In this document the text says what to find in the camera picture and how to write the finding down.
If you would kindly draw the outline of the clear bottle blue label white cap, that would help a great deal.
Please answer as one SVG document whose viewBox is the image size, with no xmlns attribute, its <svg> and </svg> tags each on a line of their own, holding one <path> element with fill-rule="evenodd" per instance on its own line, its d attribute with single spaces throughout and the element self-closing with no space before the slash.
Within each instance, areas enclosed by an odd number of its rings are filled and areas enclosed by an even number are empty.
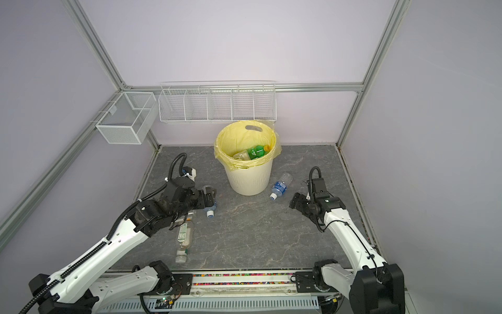
<svg viewBox="0 0 502 314">
<path fill-rule="evenodd" d="M 277 198 L 283 196 L 287 188 L 291 185 L 293 181 L 293 176 L 290 173 L 284 173 L 281 175 L 279 180 L 273 185 L 271 189 L 270 199 L 276 200 Z"/>
</svg>

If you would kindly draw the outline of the clear bottle green label front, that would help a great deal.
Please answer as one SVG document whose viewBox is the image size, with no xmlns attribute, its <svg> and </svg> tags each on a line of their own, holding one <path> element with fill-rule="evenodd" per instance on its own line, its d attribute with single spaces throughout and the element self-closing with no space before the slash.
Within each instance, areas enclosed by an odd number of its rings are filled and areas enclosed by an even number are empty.
<svg viewBox="0 0 502 314">
<path fill-rule="evenodd" d="M 187 221 L 179 228 L 177 241 L 179 248 L 176 250 L 175 262 L 177 264 L 184 264 L 188 259 L 188 248 L 193 240 L 194 224 L 192 221 Z"/>
</svg>

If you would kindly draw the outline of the green Sprite bottle yellow cap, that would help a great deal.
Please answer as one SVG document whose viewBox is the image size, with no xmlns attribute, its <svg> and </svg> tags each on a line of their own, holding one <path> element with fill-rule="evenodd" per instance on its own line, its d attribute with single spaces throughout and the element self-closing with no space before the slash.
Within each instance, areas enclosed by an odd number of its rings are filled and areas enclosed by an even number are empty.
<svg viewBox="0 0 502 314">
<path fill-rule="evenodd" d="M 271 151 L 271 147 L 269 145 L 257 145 L 247 150 L 249 158 L 251 160 L 261 158 L 268 154 Z"/>
</svg>

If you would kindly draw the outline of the clear bottle green white label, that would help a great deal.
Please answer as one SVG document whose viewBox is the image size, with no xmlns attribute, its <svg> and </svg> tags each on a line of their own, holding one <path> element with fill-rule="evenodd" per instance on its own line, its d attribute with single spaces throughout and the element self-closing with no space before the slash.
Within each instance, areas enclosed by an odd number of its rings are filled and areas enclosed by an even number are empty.
<svg viewBox="0 0 502 314">
<path fill-rule="evenodd" d="M 250 154 L 249 154 L 248 150 L 243 150 L 241 152 L 238 152 L 238 153 L 234 154 L 233 158 L 236 159 L 236 160 L 242 160 L 242 161 L 247 161 L 247 160 L 251 160 L 252 159 L 250 157 Z"/>
</svg>

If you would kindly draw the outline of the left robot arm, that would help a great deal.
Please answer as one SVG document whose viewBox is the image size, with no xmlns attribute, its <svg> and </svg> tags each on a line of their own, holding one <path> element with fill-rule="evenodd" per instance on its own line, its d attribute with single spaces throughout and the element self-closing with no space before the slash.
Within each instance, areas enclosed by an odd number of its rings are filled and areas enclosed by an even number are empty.
<svg viewBox="0 0 502 314">
<path fill-rule="evenodd" d="M 179 228 L 189 212 L 214 205 L 216 191 L 196 188 L 196 170 L 185 166 L 186 159 L 186 153 L 177 155 L 162 186 L 126 208 L 100 242 L 65 268 L 35 276 L 29 283 L 33 298 L 21 313 L 34 306 L 39 313 L 95 313 L 136 294 L 170 293 L 177 282 L 162 261 L 107 281 L 99 278 L 160 230 Z"/>
</svg>

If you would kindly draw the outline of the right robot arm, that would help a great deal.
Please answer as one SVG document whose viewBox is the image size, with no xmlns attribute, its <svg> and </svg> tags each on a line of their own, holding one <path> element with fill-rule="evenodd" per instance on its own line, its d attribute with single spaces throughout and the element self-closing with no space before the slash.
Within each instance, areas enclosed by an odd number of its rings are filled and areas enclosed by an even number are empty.
<svg viewBox="0 0 502 314">
<path fill-rule="evenodd" d="M 405 278 L 397 264 L 389 264 L 357 229 L 345 204 L 328 192 L 323 178 L 307 181 L 307 194 L 297 193 L 290 208 L 298 210 L 317 229 L 330 232 L 352 267 L 334 260 L 317 262 L 315 285 L 335 289 L 350 303 L 353 313 L 405 313 Z"/>
</svg>

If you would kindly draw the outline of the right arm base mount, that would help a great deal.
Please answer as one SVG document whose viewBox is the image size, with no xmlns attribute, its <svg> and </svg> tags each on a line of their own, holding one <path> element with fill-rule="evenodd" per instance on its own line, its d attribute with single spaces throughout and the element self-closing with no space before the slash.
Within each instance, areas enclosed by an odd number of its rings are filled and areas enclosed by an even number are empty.
<svg viewBox="0 0 502 314">
<path fill-rule="evenodd" d="M 295 285 L 298 293 L 332 293 L 332 287 L 321 286 L 316 282 L 316 277 L 312 271 L 295 272 L 290 276 L 290 281 Z"/>
</svg>

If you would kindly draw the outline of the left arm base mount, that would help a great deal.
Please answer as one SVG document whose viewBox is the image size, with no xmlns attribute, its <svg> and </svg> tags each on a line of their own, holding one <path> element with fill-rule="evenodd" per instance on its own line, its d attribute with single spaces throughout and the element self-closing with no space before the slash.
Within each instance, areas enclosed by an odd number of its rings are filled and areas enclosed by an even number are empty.
<svg viewBox="0 0 502 314">
<path fill-rule="evenodd" d="M 174 273 L 169 280 L 161 280 L 153 290 L 143 294 L 146 296 L 188 295 L 192 287 L 192 281 L 192 273 Z"/>
</svg>

